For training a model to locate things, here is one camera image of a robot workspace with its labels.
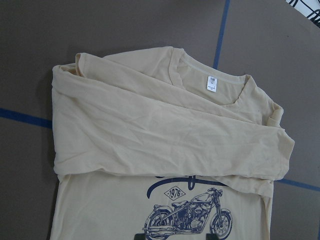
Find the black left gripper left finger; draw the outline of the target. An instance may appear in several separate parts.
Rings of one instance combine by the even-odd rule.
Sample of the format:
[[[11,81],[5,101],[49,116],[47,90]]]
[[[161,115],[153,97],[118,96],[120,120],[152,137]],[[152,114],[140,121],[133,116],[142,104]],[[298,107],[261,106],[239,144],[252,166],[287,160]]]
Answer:
[[[134,240],[156,240],[157,238],[152,234],[145,234],[145,233],[136,233],[134,235]]]

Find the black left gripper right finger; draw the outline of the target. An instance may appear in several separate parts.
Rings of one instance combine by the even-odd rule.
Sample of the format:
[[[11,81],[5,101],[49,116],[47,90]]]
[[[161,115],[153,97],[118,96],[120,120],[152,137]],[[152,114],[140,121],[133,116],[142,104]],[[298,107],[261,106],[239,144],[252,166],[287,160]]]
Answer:
[[[207,233],[206,234],[206,240],[225,240],[228,236],[222,236],[215,233]]]

